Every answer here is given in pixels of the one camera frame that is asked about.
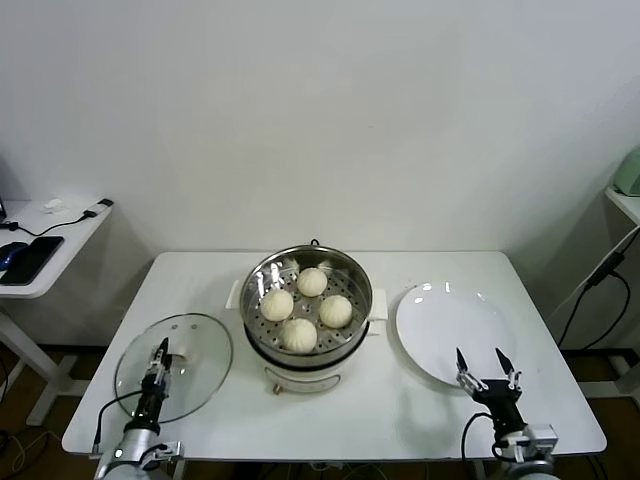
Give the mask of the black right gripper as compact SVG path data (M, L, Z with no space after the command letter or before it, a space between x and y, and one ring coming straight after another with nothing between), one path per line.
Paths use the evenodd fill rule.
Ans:
M456 349L456 380L471 398L489 409L495 428L522 428L517 402L521 396L520 376L511 360L496 348L496 355L507 380L480 380L469 370L464 355Z

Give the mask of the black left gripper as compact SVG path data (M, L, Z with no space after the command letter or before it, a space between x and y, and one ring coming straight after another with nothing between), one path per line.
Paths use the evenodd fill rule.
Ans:
M170 385L170 353L169 338L165 337L159 349L152 355L149 363L149 374L141 383L141 395L136 407L136 421L141 425L157 425L163 402L168 398Z

